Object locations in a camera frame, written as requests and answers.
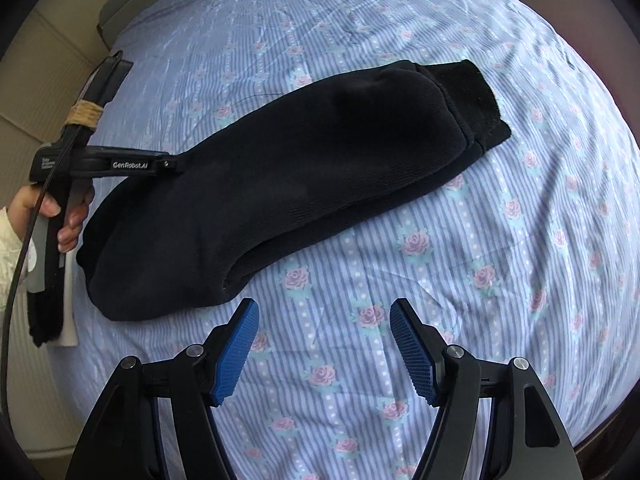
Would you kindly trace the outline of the white sleeve forearm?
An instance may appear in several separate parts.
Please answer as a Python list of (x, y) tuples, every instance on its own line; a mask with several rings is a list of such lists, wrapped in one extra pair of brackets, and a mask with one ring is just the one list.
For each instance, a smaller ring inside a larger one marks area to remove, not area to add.
[[(6, 310), (6, 300), (8, 300), (14, 273), (17, 267), (18, 257), (20, 256), (23, 242), (17, 237), (14, 229), (9, 222), (6, 208), (1, 209), (0, 214), (0, 299), (1, 313)], [(28, 252), (25, 262), (21, 268), (20, 277), (18, 278), (18, 286), (25, 280), (29, 272), (35, 267), (37, 255), (35, 252), (34, 242), (29, 242)]]

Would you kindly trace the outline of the left hand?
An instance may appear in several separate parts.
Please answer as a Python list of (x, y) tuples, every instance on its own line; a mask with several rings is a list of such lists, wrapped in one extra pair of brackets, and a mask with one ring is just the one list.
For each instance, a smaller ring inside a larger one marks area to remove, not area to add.
[[(35, 210), (41, 192), (40, 186), (25, 185), (18, 190), (14, 199), (6, 208), (6, 216), (9, 225), (17, 238), (22, 242), (25, 238), (29, 218)], [(65, 222), (62, 229), (58, 231), (58, 251), (62, 254), (70, 252), (77, 246), (78, 238), (82, 230), (82, 225), (88, 218), (89, 208), (94, 197), (94, 187), (88, 187), (88, 192), (81, 200), (80, 204), (73, 208), (68, 214), (60, 207), (58, 202), (47, 194), (40, 204), (39, 214), (41, 217), (56, 218), (62, 217)]]

